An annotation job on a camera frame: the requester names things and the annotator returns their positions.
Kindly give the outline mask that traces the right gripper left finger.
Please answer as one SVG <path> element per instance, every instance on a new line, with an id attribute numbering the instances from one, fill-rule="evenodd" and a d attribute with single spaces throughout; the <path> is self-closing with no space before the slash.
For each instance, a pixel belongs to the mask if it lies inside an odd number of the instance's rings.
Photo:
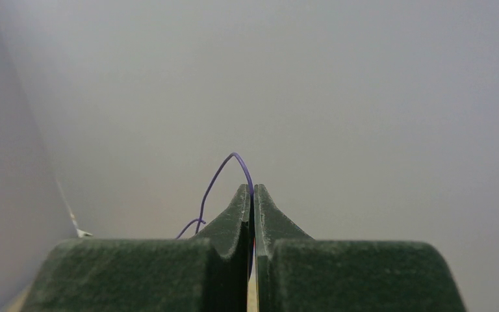
<path id="1" fill-rule="evenodd" d="M 251 200 L 189 239 L 70 239 L 42 263 L 23 311 L 245 311 Z"/>

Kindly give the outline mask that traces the aluminium frame rail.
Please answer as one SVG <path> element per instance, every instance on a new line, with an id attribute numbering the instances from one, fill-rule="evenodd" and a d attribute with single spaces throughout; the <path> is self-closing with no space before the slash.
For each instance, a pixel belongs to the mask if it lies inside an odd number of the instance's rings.
<path id="1" fill-rule="evenodd" d="M 87 231 L 85 231 L 85 230 L 82 230 L 82 229 L 79 227 L 79 223 L 78 223 L 78 221 L 77 221 L 77 219 L 76 219 L 76 217 L 75 217 L 75 215 L 74 215 L 74 213 L 73 213 L 72 208 L 70 207 L 70 205 L 69 205 L 69 203 L 68 203 L 68 200 L 67 200 L 66 195 L 65 195 L 65 193 L 64 193 L 64 191 L 63 191 L 63 188 L 62 188 L 62 185 L 61 185 L 60 181 L 56 178 L 56 179 L 55 179 L 55 182 L 56 182 L 56 184 L 57 184 L 57 188 L 58 188 L 58 190 L 59 190 L 59 192 L 60 192 L 60 196 L 61 196 L 61 198 L 62 198 L 62 200 L 63 200 L 63 202 L 64 202 L 64 205 L 66 206 L 66 209 L 67 209 L 67 211 L 68 211 L 68 214 L 69 214 L 69 216 L 70 216 L 70 219 L 71 219 L 71 221 L 72 221 L 72 224 L 73 224 L 73 226 L 74 226 L 74 228 L 75 228 L 75 230 L 76 230 L 76 232 L 77 232 L 77 236 L 78 236 L 79 238 L 88 238 L 88 237 L 93 237 L 93 235 L 92 235 L 91 233 L 89 233 L 89 232 L 87 232 Z"/>

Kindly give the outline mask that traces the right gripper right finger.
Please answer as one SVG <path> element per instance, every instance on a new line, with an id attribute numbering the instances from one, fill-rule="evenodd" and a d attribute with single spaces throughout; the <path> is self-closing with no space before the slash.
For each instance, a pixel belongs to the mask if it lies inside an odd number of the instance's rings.
<path id="1" fill-rule="evenodd" d="M 253 196 L 260 311 L 464 311 L 451 270 L 420 241 L 317 240 Z"/>

